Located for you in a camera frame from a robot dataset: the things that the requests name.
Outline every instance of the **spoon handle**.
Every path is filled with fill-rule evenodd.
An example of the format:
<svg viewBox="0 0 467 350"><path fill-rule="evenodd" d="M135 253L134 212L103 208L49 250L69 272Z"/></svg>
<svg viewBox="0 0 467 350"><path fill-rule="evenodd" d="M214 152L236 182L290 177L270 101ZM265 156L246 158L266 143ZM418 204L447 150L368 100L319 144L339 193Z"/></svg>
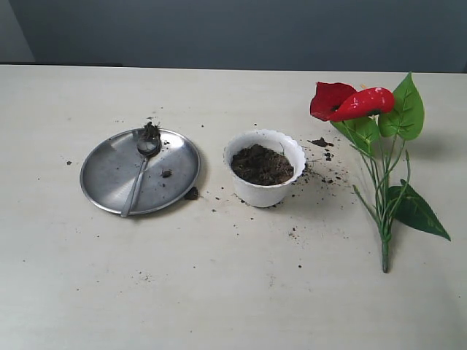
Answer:
<svg viewBox="0 0 467 350"><path fill-rule="evenodd" d="M123 206L122 212L120 214L121 217L127 217L128 214L130 213L130 210L133 204L134 193L136 192L136 187L140 188L141 181L143 180L144 169L146 168L146 165L147 165L147 160L148 158L144 157L143 161L141 162L138 176L133 181L133 185L131 186L130 193L128 194L128 197L126 198L125 205Z"/></svg>

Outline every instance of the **green leaf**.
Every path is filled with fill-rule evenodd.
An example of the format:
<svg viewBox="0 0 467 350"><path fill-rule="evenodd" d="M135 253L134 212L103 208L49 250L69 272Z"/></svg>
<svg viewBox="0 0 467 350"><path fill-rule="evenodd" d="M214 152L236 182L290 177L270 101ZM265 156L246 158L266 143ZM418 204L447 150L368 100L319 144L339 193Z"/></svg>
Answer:
<svg viewBox="0 0 467 350"><path fill-rule="evenodd" d="M396 200L406 184L401 180L402 186L391 186L388 189L388 200ZM426 201L407 184L405 193L402 195L401 203L395 210L394 218L403 224L426 233L432 233L444 237L448 241L451 238L443 225L439 222L433 210Z"/></svg>
<svg viewBox="0 0 467 350"><path fill-rule="evenodd" d="M395 104L389 113L381 113L378 126L384 137L399 135L404 140L417 138L423 129L423 101L412 81L412 73L393 92Z"/></svg>
<svg viewBox="0 0 467 350"><path fill-rule="evenodd" d="M367 155L373 155L371 143L379 138L376 122L370 117L331 122L332 126L347 137L358 149Z"/></svg>

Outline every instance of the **red petal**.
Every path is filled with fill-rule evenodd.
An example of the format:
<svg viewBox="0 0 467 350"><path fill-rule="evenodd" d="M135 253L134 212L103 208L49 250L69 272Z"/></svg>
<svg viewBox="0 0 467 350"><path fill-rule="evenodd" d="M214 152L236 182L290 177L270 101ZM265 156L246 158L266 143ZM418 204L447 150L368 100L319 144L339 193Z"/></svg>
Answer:
<svg viewBox="0 0 467 350"><path fill-rule="evenodd" d="M347 84L335 82L318 82L316 94L309 107L309 113L313 117L327 121L336 108L342 105L346 99L356 93L357 90Z"/></svg>
<svg viewBox="0 0 467 350"><path fill-rule="evenodd" d="M328 120L341 122L365 117L371 113L387 113L393 107L393 93L383 87L372 87L347 98L334 114L328 116Z"/></svg>

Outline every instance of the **white table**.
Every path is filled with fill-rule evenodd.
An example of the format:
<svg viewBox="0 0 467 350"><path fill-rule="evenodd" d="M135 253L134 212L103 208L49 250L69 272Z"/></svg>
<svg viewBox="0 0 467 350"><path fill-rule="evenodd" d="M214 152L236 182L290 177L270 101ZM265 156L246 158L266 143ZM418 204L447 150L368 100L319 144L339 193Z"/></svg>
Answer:
<svg viewBox="0 0 467 350"><path fill-rule="evenodd" d="M0 349L465 349L467 76L414 74L412 184L452 243L396 227L389 274L349 187L356 152L309 116L316 81L404 76L0 66ZM148 117L202 151L202 198L122 219L85 198L80 168ZM301 180L275 209L241 203L223 147L252 128L300 140L334 183ZM321 136L331 162L306 141Z"/></svg>

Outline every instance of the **artificial plant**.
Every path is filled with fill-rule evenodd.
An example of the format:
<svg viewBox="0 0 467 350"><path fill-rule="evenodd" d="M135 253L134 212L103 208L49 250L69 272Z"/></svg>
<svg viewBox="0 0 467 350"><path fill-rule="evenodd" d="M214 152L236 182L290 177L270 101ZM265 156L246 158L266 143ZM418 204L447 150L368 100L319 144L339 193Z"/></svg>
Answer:
<svg viewBox="0 0 467 350"><path fill-rule="evenodd" d="M368 203L356 185L355 194L375 221L381 237L382 270L389 270L389 251L394 219L403 224L451 240L428 203L409 184L410 158L406 142L417 138L425 119L420 94L412 74L393 91L318 82L310 115L329 121L361 155L374 187L374 204ZM389 138L389 146L383 139ZM407 175L391 185L390 175L405 156Z"/></svg>

